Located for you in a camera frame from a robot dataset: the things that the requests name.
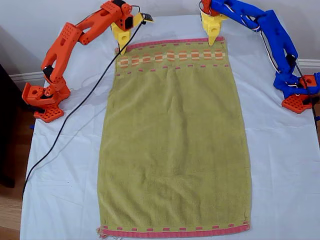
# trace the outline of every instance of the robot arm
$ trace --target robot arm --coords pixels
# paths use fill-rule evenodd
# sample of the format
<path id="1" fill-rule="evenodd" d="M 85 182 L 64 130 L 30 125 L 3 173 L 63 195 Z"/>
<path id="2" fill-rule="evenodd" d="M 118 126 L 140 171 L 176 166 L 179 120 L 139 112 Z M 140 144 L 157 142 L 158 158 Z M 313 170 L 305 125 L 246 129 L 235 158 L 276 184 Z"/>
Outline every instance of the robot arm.
<path id="1" fill-rule="evenodd" d="M 309 80 L 307 86 L 303 84 L 300 77 L 293 75 L 298 53 L 273 10 L 262 11 L 238 0 L 202 0 L 201 2 L 202 11 L 206 14 L 213 17 L 223 14 L 254 32 L 261 32 L 262 37 L 263 34 L 266 36 L 277 65 L 275 66 L 277 73 L 273 85 L 283 91 L 285 99 L 294 98 L 295 95 L 300 97 L 299 95 L 313 95 L 319 92 L 320 75 L 318 73 L 314 76 L 305 76 Z"/>
<path id="2" fill-rule="evenodd" d="M 27 83 L 22 93 L 23 100 L 38 109 L 34 114 L 36 118 L 49 123 L 64 115 L 64 112 L 59 108 L 59 103 L 69 97 L 70 90 L 63 74 L 76 43 L 89 44 L 112 23 L 115 23 L 121 31 L 128 31 L 134 25 L 131 11 L 132 6 L 124 1 L 109 0 L 101 5 L 100 10 L 86 17 L 77 25 L 69 22 L 64 25 L 41 65 L 44 78 L 49 86 L 44 88 L 31 86 Z"/>

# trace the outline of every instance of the green towel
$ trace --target green towel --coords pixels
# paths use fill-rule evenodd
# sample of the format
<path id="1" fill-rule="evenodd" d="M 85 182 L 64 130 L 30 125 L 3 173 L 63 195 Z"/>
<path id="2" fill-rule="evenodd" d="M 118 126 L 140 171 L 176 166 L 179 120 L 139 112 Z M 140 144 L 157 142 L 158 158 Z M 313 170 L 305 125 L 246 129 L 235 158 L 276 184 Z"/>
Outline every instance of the green towel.
<path id="1" fill-rule="evenodd" d="M 251 174 L 227 45 L 150 42 L 116 62 L 98 169 L 101 236 L 250 228 Z"/>

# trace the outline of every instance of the white wall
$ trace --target white wall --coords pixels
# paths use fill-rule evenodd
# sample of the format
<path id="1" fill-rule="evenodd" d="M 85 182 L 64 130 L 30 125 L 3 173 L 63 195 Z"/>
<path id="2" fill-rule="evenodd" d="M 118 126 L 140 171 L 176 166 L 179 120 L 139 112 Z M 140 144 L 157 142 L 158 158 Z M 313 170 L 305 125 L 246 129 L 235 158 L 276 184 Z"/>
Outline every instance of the white wall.
<path id="1" fill-rule="evenodd" d="M 0 0 L 0 63 L 9 74 L 40 71 L 65 22 L 76 24 L 103 0 Z M 199 14 L 199 0 L 127 0 L 153 16 Z M 319 0 L 246 0 L 283 19 L 300 59 L 320 59 Z"/>

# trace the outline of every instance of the floor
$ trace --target floor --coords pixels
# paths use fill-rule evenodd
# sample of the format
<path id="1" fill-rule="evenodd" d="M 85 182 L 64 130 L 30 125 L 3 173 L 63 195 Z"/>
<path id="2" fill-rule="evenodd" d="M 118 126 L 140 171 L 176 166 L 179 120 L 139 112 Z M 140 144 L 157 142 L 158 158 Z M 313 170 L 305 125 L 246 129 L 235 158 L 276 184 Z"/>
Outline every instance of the floor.
<path id="1" fill-rule="evenodd" d="M 320 104 L 315 106 L 320 116 Z M 11 175 L 15 179 L 15 188 L 0 186 L 0 239 L 18 240 L 22 208 L 22 189 L 27 169 L 27 161 L 35 122 L 31 112 L 19 110 L 13 134 L 14 141 L 9 146 L 9 158 L 12 160 Z M 320 122 L 318 122 L 320 139 Z"/>

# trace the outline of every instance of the white tablecloth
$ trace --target white tablecloth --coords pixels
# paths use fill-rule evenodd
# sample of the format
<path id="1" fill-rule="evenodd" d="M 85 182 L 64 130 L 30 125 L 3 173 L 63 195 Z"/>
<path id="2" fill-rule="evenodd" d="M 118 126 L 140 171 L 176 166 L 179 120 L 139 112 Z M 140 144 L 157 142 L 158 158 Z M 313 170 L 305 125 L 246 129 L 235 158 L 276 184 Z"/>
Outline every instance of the white tablecloth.
<path id="1" fill-rule="evenodd" d="M 252 174 L 251 230 L 206 239 L 319 239 L 320 150 L 311 110 L 283 107 L 273 87 L 275 71 L 260 35 L 228 19 L 229 60 L 241 102 Z M 132 44 L 206 37 L 200 16 L 156 17 Z M 74 48 L 64 77 L 71 95 L 65 116 L 89 93 L 117 46 L 110 29 Z M 94 240 L 100 225 L 97 171 L 112 67 L 94 94 L 69 118 L 52 153 L 29 180 L 23 199 L 22 240 Z M 28 171 L 52 145 L 64 117 L 37 120 Z"/>

